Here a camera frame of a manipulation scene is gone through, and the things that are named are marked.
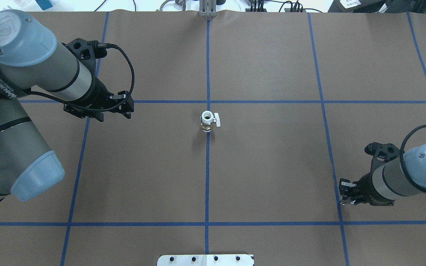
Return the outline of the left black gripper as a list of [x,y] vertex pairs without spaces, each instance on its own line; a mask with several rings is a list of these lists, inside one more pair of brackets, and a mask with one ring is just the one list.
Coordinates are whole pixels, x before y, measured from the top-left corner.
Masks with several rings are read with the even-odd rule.
[[[120,91],[117,94],[113,94],[107,90],[105,85],[98,78],[96,78],[87,94],[72,103],[85,108],[106,109],[126,100],[124,103],[120,104],[117,113],[122,114],[127,119],[131,119],[132,113],[134,112],[134,102],[133,100],[127,100],[129,98],[129,91]],[[64,111],[81,119],[89,117],[99,122],[104,121],[103,112],[76,109],[69,105],[64,105]]]

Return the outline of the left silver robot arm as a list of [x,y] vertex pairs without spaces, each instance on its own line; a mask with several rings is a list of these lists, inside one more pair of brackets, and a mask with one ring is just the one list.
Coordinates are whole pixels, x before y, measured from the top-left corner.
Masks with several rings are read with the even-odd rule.
[[[96,60],[108,49],[120,51],[128,63],[127,91],[114,94],[96,76]],[[134,67],[118,45],[81,38],[65,44],[29,13],[0,11],[0,202],[9,195],[28,201],[65,176],[20,98],[48,98],[73,116],[102,122],[105,112],[130,119],[134,87]]]

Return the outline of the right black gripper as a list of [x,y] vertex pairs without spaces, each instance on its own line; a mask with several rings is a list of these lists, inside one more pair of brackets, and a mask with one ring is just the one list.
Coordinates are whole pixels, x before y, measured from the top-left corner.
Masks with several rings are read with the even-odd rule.
[[340,190],[352,189],[351,196],[341,195],[341,205],[357,205],[357,204],[370,204],[374,207],[392,207],[394,201],[381,196],[374,188],[372,183],[372,175],[365,174],[360,180],[350,182],[350,180],[339,180]]

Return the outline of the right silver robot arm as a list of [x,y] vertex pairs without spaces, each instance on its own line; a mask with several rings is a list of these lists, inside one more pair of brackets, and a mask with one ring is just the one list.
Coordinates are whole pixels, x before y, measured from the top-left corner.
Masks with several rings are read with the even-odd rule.
[[368,144],[365,153],[372,156],[370,171],[355,182],[339,180],[341,204],[390,207],[401,198],[426,194],[426,144],[404,152],[403,162],[399,151],[390,143]]

